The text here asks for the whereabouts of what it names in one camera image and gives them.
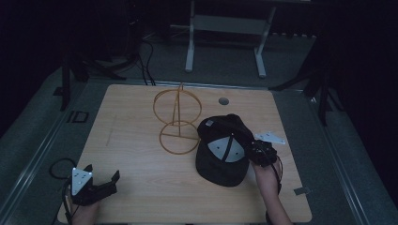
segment copper wire frame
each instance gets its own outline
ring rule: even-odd
[[[169,93],[169,92],[176,92],[176,98],[175,98],[175,103],[174,103],[174,108],[173,108],[173,119],[172,119],[171,122],[167,122],[167,121],[164,121],[163,119],[161,119],[161,117],[156,113],[156,109],[155,109],[155,105],[156,105],[156,102],[158,101],[158,99],[162,95],[164,95],[166,93]],[[184,94],[186,94],[188,96],[191,96],[199,104],[199,107],[200,107],[199,113],[192,121],[181,120],[180,102],[179,102],[180,93],[184,93]],[[199,118],[200,114],[202,113],[202,103],[200,102],[199,98],[196,95],[194,95],[193,93],[184,90],[183,83],[181,83],[177,89],[168,89],[168,90],[164,90],[164,91],[159,92],[154,98],[153,113],[156,115],[156,117],[160,121],[162,121],[165,124],[164,127],[161,129],[161,132],[159,134],[159,142],[161,143],[161,147],[163,147],[164,150],[166,150],[167,152],[169,152],[171,154],[183,155],[183,154],[187,154],[187,153],[193,151],[196,148],[196,146],[199,144],[200,139],[198,137],[188,137],[188,136],[184,136],[184,135],[181,134],[181,127],[183,127],[183,126],[189,125],[189,126],[192,126],[196,130],[196,126],[193,124],[193,122],[195,122]],[[178,135],[164,132],[164,130],[167,127],[169,127],[169,126],[178,127]],[[197,142],[196,142],[196,145],[193,148],[189,149],[188,151],[179,153],[179,152],[175,152],[175,151],[172,151],[172,150],[168,149],[163,144],[163,141],[161,139],[162,136],[171,136],[171,137],[177,137],[177,138],[183,138],[183,139],[191,139],[191,140],[196,140]]]

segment white desk frame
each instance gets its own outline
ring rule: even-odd
[[[254,48],[255,62],[257,64],[258,75],[260,78],[267,76],[264,66],[262,52],[269,28],[272,24],[272,19],[275,14],[276,7],[270,9],[267,20],[253,20],[242,18],[229,18],[207,15],[195,15],[194,10],[195,1],[191,0],[191,19],[190,19],[190,44],[188,46],[187,61],[185,71],[192,72],[193,55],[195,51],[193,34],[195,30],[207,30],[217,32],[230,32],[250,35],[260,35],[261,41],[258,47]]]

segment dark background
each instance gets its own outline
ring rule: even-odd
[[[129,19],[143,19],[164,38],[168,35],[168,24],[189,23],[190,1],[130,2],[139,7],[131,11]],[[247,7],[253,7],[253,15],[261,16],[259,7],[251,6],[256,2],[250,1]],[[387,0],[278,3],[271,31],[286,33],[289,37],[293,34],[317,36],[322,51],[312,52],[307,64],[316,68],[319,62],[311,58],[331,59],[330,84],[337,90],[369,157],[397,204],[398,23],[395,14],[398,8],[395,5]],[[124,1],[113,1],[109,7],[109,1],[104,0],[1,0],[0,6],[0,137],[47,76],[61,66],[66,53],[78,50],[93,59],[106,60],[112,53],[121,53],[123,47],[118,39],[126,42],[125,31],[112,30],[110,26],[116,23],[120,26],[115,27],[126,26]]]

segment person's left hand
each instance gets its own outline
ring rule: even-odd
[[[81,206],[72,203],[69,199],[69,205],[73,225],[92,225],[96,222],[100,210],[100,201],[87,206]]]

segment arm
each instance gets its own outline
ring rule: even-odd
[[[95,202],[88,206],[80,206],[70,203],[70,213],[72,216],[72,225],[93,225],[97,220],[100,210],[100,202]]]
[[[289,216],[283,208],[278,195],[278,181],[275,172],[271,166],[262,168],[252,163],[257,186],[260,189],[264,204],[266,205],[270,220],[274,225],[291,225]],[[279,160],[274,163],[274,167],[278,174],[281,174],[281,166]]]

